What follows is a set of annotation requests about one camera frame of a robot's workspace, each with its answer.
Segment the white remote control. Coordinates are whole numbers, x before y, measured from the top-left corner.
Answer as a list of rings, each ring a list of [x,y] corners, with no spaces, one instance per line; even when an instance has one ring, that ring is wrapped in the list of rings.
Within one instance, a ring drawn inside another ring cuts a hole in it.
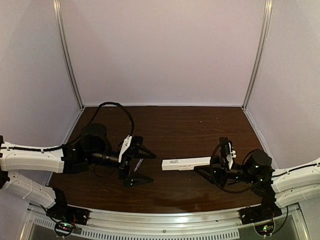
[[[210,159],[210,156],[179,159],[163,159],[161,163],[161,169],[163,171],[192,171],[195,167],[209,165]]]

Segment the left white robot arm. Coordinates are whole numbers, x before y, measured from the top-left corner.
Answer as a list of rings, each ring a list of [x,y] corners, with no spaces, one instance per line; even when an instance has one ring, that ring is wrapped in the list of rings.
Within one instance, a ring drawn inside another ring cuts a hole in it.
[[[9,190],[40,204],[52,214],[64,214],[68,203],[64,192],[58,188],[40,185],[21,176],[19,170],[47,171],[57,174],[79,174],[97,165],[118,170],[118,178],[124,186],[151,183],[153,179],[141,174],[131,175],[132,159],[155,159],[154,152],[143,144],[142,136],[129,134],[120,150],[113,150],[107,138],[107,127],[92,123],[81,130],[74,144],[63,144],[49,148],[15,145],[0,142],[0,188]]]

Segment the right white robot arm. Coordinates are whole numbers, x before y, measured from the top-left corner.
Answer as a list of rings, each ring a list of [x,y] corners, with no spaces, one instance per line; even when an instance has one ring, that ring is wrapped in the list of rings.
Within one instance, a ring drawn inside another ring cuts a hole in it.
[[[221,191],[239,195],[252,191],[262,204],[284,208],[320,196],[320,160],[286,168],[273,169],[272,158],[261,149],[253,149],[236,163],[235,150],[218,145],[208,157],[185,161],[193,170]]]

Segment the small metal screwdriver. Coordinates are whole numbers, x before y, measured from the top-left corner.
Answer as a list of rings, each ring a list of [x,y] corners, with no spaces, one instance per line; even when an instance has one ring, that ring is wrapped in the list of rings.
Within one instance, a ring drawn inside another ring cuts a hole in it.
[[[138,171],[138,169],[139,169],[140,166],[142,165],[143,161],[144,161],[143,158],[140,158],[140,159],[138,160],[138,162],[136,163],[136,166],[134,167],[134,172],[137,172],[137,171]]]

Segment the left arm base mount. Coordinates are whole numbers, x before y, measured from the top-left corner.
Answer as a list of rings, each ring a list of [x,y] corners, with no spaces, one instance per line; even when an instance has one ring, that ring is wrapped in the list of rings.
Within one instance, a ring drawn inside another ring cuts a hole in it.
[[[54,222],[53,231],[60,238],[66,238],[86,226],[90,210],[75,206],[53,206],[44,208],[46,215]]]

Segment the front aluminium rail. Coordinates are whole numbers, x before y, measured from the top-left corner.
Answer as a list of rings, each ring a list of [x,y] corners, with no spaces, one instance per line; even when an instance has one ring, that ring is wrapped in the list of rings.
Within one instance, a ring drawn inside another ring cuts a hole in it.
[[[128,213],[90,209],[68,240],[309,240],[300,206],[273,218],[275,232],[259,235],[262,223],[242,224],[239,209],[194,213]]]

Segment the left aluminium frame post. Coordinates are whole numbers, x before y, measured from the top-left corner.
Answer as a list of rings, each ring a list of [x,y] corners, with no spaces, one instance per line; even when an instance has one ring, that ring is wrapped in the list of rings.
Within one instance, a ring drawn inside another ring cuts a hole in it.
[[[62,15],[62,7],[61,7],[61,1],[60,0],[53,0],[53,10],[54,10],[54,16],[57,24],[57,31],[58,31],[58,37],[61,45],[62,50],[62,56],[66,68],[66,72],[68,75],[68,79],[70,82],[70,86],[77,104],[77,107],[82,110],[84,109],[84,104],[80,95],[80,91],[76,82],[76,77],[74,74],[71,56],[68,48],[67,43],[67,37],[66,32],[64,28],[64,21],[63,21],[63,15]]]

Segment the aluminium frame post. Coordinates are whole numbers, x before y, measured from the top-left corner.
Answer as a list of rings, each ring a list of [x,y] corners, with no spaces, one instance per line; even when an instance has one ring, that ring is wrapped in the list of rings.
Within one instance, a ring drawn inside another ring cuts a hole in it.
[[[84,104],[80,95],[80,91],[76,82],[76,77],[74,74],[71,56],[68,48],[67,43],[67,37],[66,32],[64,28],[64,21],[63,21],[63,15],[62,15],[62,7],[61,7],[61,1],[60,0],[53,0],[53,10],[54,10],[54,16],[57,24],[57,31],[58,31],[58,37],[61,45],[62,50],[62,56],[66,68],[66,72],[68,75],[68,79],[70,82],[70,86],[77,104],[77,107],[82,110],[84,109]]]
[[[262,63],[263,54],[267,44],[269,31],[270,31],[272,12],[273,12],[273,0],[266,0],[264,5],[264,10],[263,10],[262,24],[260,29],[256,55],[253,63],[252,72],[250,75],[249,84],[248,84],[245,98],[242,104],[242,109],[244,111],[248,108],[248,105],[254,90],[254,86],[258,77],[259,69]]]

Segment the right aluminium frame post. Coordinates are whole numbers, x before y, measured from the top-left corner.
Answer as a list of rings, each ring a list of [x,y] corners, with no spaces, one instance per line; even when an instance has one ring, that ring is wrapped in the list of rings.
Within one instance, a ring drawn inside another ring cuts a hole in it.
[[[252,72],[250,75],[249,84],[248,84],[245,98],[242,104],[242,109],[244,111],[248,108],[248,105],[254,90],[254,86],[258,77],[259,69],[262,63],[263,54],[267,44],[269,31],[270,31],[272,12],[273,12],[273,0],[266,0],[264,5],[264,10],[263,10],[262,24],[260,29],[256,55],[253,63]]]

